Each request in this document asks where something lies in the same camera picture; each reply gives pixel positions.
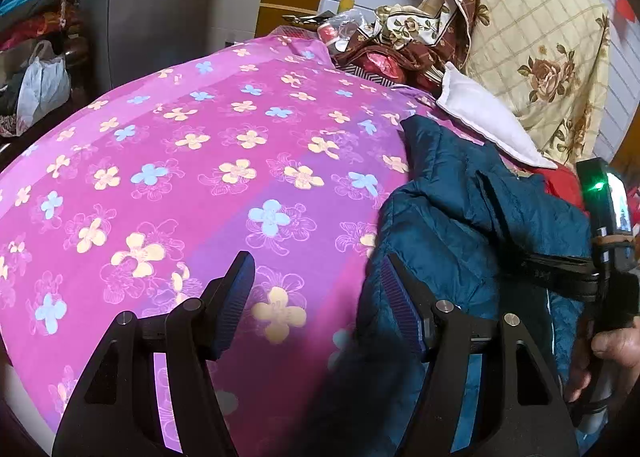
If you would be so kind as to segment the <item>person's right hand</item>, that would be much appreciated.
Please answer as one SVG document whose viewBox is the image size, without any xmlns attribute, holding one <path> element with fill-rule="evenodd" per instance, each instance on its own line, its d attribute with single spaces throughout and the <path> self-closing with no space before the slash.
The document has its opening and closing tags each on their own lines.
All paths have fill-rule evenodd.
<svg viewBox="0 0 640 457">
<path fill-rule="evenodd" d="M 568 403 L 579 399 L 592 378 L 588 370 L 590 357 L 596 356 L 617 367 L 614 395 L 608 406 L 612 411 L 618 411 L 639 377 L 639 317 L 634 316 L 628 327 L 602 331 L 596 335 L 592 333 L 592 328 L 593 321 L 582 315 L 577 324 L 564 397 Z"/>
</svg>

